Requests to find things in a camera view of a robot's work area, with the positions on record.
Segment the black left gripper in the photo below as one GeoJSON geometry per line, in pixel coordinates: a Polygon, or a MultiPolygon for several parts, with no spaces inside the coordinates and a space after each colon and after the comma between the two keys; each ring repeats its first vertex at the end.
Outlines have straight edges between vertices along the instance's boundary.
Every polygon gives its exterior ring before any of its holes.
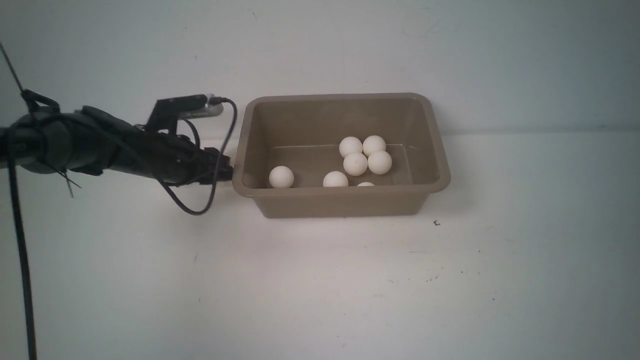
{"type": "Polygon", "coordinates": [[[215,147],[201,148],[199,135],[194,135],[193,140],[186,135],[170,136],[170,148],[177,152],[175,162],[184,173],[178,180],[170,180],[171,186],[212,185],[233,180],[231,158],[215,147]]]}

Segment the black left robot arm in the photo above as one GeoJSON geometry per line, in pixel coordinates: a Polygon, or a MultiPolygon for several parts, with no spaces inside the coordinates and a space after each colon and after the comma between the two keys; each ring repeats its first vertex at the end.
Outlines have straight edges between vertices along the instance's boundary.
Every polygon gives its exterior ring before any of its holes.
{"type": "Polygon", "coordinates": [[[150,132],[87,105],[64,113],[43,106],[34,116],[20,117],[17,125],[14,162],[30,173],[158,174],[170,186],[233,178],[230,157],[216,148],[199,148],[183,134],[150,132]]]}

